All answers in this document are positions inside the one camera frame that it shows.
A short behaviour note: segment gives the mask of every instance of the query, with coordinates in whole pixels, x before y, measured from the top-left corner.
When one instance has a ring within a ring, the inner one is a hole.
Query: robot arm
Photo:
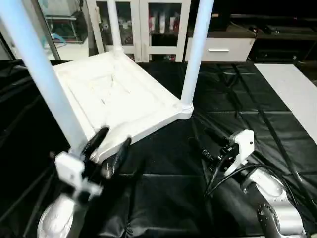
[[[215,141],[222,141],[223,138],[214,138],[214,133],[208,133]],[[200,152],[215,163],[206,149]],[[226,145],[220,150],[221,156],[217,159],[230,158],[225,162],[225,176],[230,175],[238,168],[247,164],[247,158],[254,152],[254,134],[251,130],[244,130],[235,133],[227,140]],[[301,216],[297,209],[287,198],[286,189],[278,178],[269,174],[265,169],[256,168],[248,173],[246,179],[240,184],[246,197],[250,200],[257,212],[258,221],[266,238],[306,238]]]
[[[90,201],[100,196],[103,187],[91,181],[85,172],[85,164],[92,153],[100,146],[109,129],[103,127],[87,143],[80,155],[71,151],[61,152],[55,158],[55,166],[59,179],[73,187],[72,194],[61,194],[42,214],[38,224],[39,238],[77,238],[84,224]],[[127,157],[131,138],[121,145],[115,158],[105,160],[100,173],[105,179],[111,179]]]

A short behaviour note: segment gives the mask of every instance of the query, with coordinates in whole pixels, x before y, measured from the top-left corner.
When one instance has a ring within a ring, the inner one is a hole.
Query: black table surface
[[[14,64],[22,62],[0,63],[0,237],[22,237],[25,233],[31,238],[36,237],[43,210],[65,189],[58,181],[52,157],[69,146],[28,72],[12,67]],[[180,98],[186,64],[140,66]],[[301,193],[234,66],[265,111],[316,201],[317,146],[263,76],[248,63],[203,64],[192,117],[175,121],[130,147],[120,175],[91,205],[81,237],[262,235],[255,211],[235,180],[221,186],[213,198],[203,199],[210,173],[202,158],[189,147],[188,139],[196,138],[217,155],[219,146],[205,135],[207,127],[223,134],[252,129],[256,150],[266,161],[254,156],[251,160],[272,163],[289,174],[286,179],[300,201],[305,228],[310,233],[317,232]],[[141,164],[142,174],[128,176]],[[40,182],[32,187],[40,175]],[[43,201],[36,204],[48,183]],[[38,208],[35,219],[25,232],[34,207]]]

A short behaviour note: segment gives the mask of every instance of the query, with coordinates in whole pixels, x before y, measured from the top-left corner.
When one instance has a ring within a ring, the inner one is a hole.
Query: white floor
[[[317,144],[317,88],[292,64],[255,64]]]
[[[77,43],[55,43],[58,54],[61,60],[79,60],[83,58],[87,58],[88,54],[88,38],[86,38],[85,42],[82,44]],[[45,46],[46,53],[50,60],[54,60],[54,56],[50,50],[48,50],[48,46]]]

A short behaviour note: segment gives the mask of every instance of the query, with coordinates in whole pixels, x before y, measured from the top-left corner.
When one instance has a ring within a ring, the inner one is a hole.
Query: white plastic stool
[[[191,117],[213,7],[212,0],[200,1],[179,100],[124,54],[115,1],[107,3],[113,50],[52,67],[21,0],[0,1],[0,17],[72,149],[79,149],[101,126],[110,127],[98,162],[116,153],[127,136],[134,143],[177,119]]]

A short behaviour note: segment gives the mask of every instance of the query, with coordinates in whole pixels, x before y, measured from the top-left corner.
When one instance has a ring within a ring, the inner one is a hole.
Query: drawer
[[[192,37],[188,39],[185,61],[189,60],[192,40]],[[246,61],[254,40],[253,38],[207,38],[202,61]]]

